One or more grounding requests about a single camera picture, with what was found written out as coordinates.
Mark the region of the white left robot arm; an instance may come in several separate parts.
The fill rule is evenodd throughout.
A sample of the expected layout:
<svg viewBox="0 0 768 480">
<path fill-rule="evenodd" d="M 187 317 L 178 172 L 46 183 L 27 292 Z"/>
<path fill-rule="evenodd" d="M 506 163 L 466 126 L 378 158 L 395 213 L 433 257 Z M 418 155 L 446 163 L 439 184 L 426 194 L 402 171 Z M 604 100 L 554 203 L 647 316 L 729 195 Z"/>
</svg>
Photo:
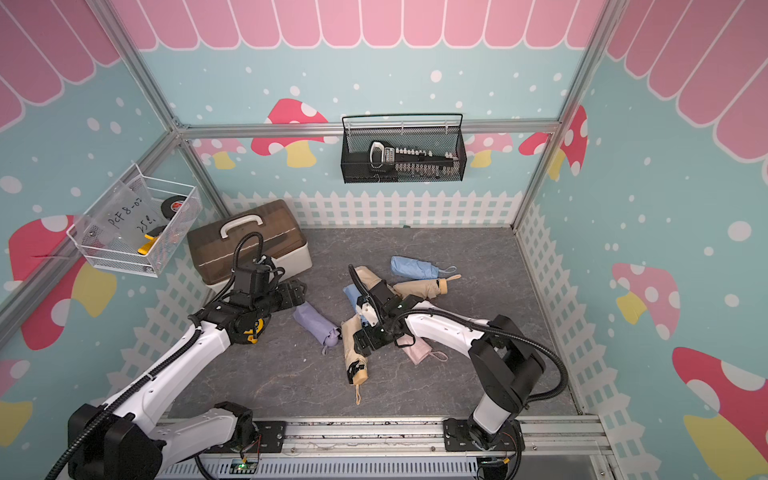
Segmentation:
<svg viewBox="0 0 768 480">
<path fill-rule="evenodd" d="M 256 344 L 274 313 L 304 303 L 306 285 L 285 279 L 263 246 L 260 232 L 246 234 L 233 251 L 229 280 L 190 315 L 182 338 L 127 387 L 70 416 L 68 446 L 48 478 L 153 479 L 211 447 L 244 453 L 261 441 L 252 410 L 229 401 L 173 427 L 158 422 L 216 357 L 233 344 Z"/>
</svg>

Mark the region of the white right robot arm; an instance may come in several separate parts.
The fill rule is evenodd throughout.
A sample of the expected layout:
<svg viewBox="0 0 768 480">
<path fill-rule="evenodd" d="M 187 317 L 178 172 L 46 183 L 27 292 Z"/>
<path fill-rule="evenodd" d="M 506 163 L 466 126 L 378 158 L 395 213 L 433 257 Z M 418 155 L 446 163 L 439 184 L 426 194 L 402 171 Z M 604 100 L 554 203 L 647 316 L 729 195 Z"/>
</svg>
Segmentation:
<svg viewBox="0 0 768 480">
<path fill-rule="evenodd" d="M 365 281 L 361 267 L 348 266 L 359 323 L 343 337 L 365 358 L 388 345 L 412 347 L 429 339 L 466 356 L 483 389 L 467 420 L 464 437 L 481 450 L 494 447 L 506 425 L 533 402 L 550 400 L 568 386 L 563 360 L 550 348 L 522 334 L 512 319 L 474 319 L 434 306 L 414 294 L 403 296 L 378 278 Z"/>
</svg>

